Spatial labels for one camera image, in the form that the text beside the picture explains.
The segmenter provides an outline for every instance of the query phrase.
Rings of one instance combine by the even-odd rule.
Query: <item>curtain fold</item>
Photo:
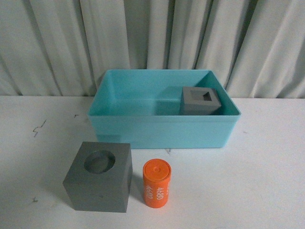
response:
[[[108,69],[210,69],[305,98],[303,0],[2,0],[0,95],[95,95]]]

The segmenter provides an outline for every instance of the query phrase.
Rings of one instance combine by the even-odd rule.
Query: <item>circular hole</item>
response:
[[[101,150],[90,154],[85,160],[84,167],[89,173],[100,174],[111,169],[114,163],[115,156],[113,153]]]

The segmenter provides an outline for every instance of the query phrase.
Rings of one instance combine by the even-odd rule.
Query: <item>plastic bin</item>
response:
[[[216,89],[216,115],[179,115],[183,86]],[[98,141],[131,148],[221,148],[240,111],[209,70],[108,70],[88,117]]]

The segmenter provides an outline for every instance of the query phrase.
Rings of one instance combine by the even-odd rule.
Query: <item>orange cylinder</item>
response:
[[[144,201],[151,208],[163,207],[168,200],[171,166],[162,159],[152,159],[143,166]]]

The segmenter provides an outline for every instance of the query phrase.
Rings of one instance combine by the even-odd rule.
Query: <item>gray cube with square hole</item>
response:
[[[208,87],[183,87],[180,115],[212,115],[221,107],[217,91]]]
[[[126,212],[131,179],[130,144],[83,142],[63,186],[75,210]]]

